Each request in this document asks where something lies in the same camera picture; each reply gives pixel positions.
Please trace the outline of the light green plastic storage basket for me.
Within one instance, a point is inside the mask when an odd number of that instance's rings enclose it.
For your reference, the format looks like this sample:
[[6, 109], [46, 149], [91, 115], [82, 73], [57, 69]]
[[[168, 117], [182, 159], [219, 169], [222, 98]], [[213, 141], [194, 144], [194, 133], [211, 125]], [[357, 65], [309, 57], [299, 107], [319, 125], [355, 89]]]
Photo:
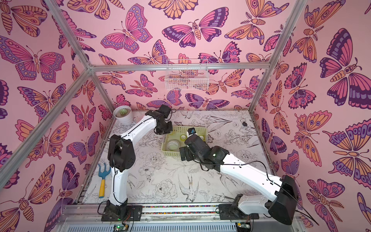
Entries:
[[185, 134], [187, 136], [187, 130], [189, 128], [195, 128], [197, 135], [203, 135], [204, 141], [207, 143], [208, 131], [206, 127], [194, 127], [194, 126], [173, 126], [173, 131], [165, 135], [165, 138], [161, 144], [161, 151], [165, 156], [171, 156], [180, 158], [180, 152], [166, 151], [166, 144], [169, 140], [176, 139], [180, 142], [180, 147], [185, 147], [185, 141], [181, 141], [180, 136]]

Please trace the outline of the large clear tape roll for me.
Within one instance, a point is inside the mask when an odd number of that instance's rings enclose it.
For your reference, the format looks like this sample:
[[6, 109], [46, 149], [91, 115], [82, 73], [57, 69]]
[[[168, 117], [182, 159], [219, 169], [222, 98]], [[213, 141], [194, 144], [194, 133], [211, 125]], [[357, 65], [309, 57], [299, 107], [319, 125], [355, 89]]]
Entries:
[[166, 151], [178, 152], [180, 148], [180, 142], [176, 139], [169, 140], [166, 144]]

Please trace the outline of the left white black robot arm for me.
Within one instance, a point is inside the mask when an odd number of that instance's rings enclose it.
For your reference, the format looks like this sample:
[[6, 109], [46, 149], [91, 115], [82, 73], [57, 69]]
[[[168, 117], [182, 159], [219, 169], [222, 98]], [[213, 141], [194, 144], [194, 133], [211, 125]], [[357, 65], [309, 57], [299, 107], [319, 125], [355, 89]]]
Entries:
[[111, 194], [102, 213], [102, 221], [140, 220], [139, 216], [135, 216], [136, 208], [128, 204], [127, 195], [129, 169], [136, 161], [135, 145], [151, 131], [157, 135], [171, 133], [171, 113], [171, 108], [166, 105], [155, 111], [149, 110], [128, 131], [110, 137], [107, 158], [112, 168], [112, 185]]

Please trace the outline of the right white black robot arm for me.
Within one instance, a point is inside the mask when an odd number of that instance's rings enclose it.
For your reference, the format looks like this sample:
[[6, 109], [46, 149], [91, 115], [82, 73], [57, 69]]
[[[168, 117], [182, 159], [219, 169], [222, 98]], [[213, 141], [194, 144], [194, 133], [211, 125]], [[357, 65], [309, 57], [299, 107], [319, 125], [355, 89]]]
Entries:
[[262, 194], [257, 200], [242, 195], [237, 197], [236, 208], [245, 215], [268, 214], [276, 221], [291, 225], [299, 205], [298, 187], [291, 177], [278, 177], [261, 171], [238, 159], [219, 146], [202, 149], [192, 145], [180, 147], [182, 161], [195, 161], [208, 170], [234, 177]]

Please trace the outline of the white pot with succulent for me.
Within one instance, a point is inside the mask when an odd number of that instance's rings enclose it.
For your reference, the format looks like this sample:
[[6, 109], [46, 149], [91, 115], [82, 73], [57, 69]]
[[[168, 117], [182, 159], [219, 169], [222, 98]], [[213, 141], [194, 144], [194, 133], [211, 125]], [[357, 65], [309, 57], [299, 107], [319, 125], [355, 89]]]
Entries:
[[122, 125], [127, 126], [133, 122], [133, 113], [132, 113], [131, 107], [129, 106], [123, 105], [123, 106], [117, 107], [114, 110], [113, 115], [115, 116], [117, 121], [121, 123]]

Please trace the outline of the blue plastic fork tool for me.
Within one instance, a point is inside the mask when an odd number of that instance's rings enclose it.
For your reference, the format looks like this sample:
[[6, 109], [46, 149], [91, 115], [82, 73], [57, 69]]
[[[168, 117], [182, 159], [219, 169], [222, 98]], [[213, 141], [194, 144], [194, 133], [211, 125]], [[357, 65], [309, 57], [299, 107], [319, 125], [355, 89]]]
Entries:
[[111, 167], [110, 167], [110, 165], [107, 165], [106, 163], [104, 163], [103, 166], [98, 164], [98, 167], [99, 167], [98, 176], [101, 178], [99, 198], [103, 198], [105, 196], [106, 177], [110, 175]]

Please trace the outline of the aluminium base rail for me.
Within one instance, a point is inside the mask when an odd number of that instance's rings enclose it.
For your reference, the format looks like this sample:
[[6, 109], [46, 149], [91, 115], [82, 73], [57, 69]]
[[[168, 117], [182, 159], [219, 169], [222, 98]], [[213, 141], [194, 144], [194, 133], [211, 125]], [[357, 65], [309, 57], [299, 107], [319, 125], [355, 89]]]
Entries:
[[305, 232], [299, 215], [284, 225], [268, 214], [223, 219], [226, 204], [133, 204], [128, 219], [102, 221], [103, 204], [65, 208], [56, 232]]

